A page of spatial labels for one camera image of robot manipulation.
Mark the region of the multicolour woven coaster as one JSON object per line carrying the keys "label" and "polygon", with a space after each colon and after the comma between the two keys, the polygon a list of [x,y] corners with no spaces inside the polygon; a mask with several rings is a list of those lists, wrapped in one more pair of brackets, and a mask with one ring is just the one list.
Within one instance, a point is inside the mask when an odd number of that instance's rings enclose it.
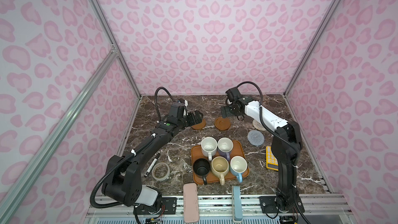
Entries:
{"label": "multicolour woven coaster", "polygon": [[258,130],[258,131],[266,131],[266,129],[264,128],[264,126],[263,126],[260,122],[258,122],[258,121],[253,120],[253,121],[252,121],[252,124],[253,124],[253,127],[254,127],[256,130]]}

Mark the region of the brown wooden coaster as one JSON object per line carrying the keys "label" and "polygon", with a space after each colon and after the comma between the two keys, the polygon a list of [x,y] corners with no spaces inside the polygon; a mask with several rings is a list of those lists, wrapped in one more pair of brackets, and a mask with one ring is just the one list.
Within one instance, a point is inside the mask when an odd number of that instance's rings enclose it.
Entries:
{"label": "brown wooden coaster", "polygon": [[219,131],[226,131],[231,127],[231,121],[229,118],[218,117],[215,119],[214,125]]}
{"label": "brown wooden coaster", "polygon": [[203,128],[206,127],[206,120],[203,119],[201,123],[195,124],[195,125],[193,125],[193,126],[191,126],[191,127],[192,127],[192,129],[194,129],[194,130],[202,130]]}

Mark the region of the black mug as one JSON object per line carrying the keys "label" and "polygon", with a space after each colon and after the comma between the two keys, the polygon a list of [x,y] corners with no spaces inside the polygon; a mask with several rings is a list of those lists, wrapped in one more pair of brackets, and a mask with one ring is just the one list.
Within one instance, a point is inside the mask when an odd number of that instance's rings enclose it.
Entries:
{"label": "black mug", "polygon": [[207,185],[207,175],[211,171],[210,163],[208,160],[200,158],[196,160],[193,164],[194,173],[202,179],[204,185]]}

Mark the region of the grey woven coaster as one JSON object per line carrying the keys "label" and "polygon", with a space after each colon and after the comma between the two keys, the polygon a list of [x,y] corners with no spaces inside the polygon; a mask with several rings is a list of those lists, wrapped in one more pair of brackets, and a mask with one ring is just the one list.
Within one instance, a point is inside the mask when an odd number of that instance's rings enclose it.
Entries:
{"label": "grey woven coaster", "polygon": [[258,130],[252,130],[248,132],[247,139],[253,146],[262,146],[265,141],[264,135]]}

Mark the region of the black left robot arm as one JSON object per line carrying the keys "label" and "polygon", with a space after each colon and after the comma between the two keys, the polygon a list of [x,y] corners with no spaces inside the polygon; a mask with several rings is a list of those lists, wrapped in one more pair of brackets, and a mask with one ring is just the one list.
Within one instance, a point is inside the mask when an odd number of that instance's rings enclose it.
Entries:
{"label": "black left robot arm", "polygon": [[105,175],[94,187],[90,204],[96,208],[107,208],[117,205],[132,206],[143,204],[148,200],[153,205],[157,192],[145,188],[142,184],[142,170],[148,161],[180,131],[187,127],[200,124],[203,114],[195,110],[180,118],[167,116],[159,122],[134,152],[119,157],[114,155],[108,162]]}

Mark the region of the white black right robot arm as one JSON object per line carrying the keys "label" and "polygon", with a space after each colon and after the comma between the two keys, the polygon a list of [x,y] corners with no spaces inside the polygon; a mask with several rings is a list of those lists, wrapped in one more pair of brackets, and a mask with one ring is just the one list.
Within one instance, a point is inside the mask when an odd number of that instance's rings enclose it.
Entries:
{"label": "white black right robot arm", "polygon": [[276,206],[286,213],[297,205],[299,192],[296,186],[297,162],[301,154],[302,139],[300,127],[294,121],[284,120],[273,114],[259,101],[245,96],[233,103],[226,99],[226,106],[221,108],[223,118],[248,116],[272,134],[271,151],[278,163],[278,184],[276,189]]}

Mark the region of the lilac mug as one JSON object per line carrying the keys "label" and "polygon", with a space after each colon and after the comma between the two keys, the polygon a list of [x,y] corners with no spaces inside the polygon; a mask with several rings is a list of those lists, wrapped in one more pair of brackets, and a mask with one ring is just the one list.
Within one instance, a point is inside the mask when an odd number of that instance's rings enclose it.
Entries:
{"label": "lilac mug", "polygon": [[220,138],[217,144],[219,155],[230,161],[233,141],[229,138]]}

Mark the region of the white speckled mug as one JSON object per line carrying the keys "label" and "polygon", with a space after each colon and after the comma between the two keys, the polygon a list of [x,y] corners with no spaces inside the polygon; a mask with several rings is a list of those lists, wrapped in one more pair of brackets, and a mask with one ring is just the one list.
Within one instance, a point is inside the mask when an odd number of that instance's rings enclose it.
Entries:
{"label": "white speckled mug", "polygon": [[217,141],[212,137],[205,137],[201,141],[201,150],[202,154],[208,159],[208,161],[212,161],[218,149]]}

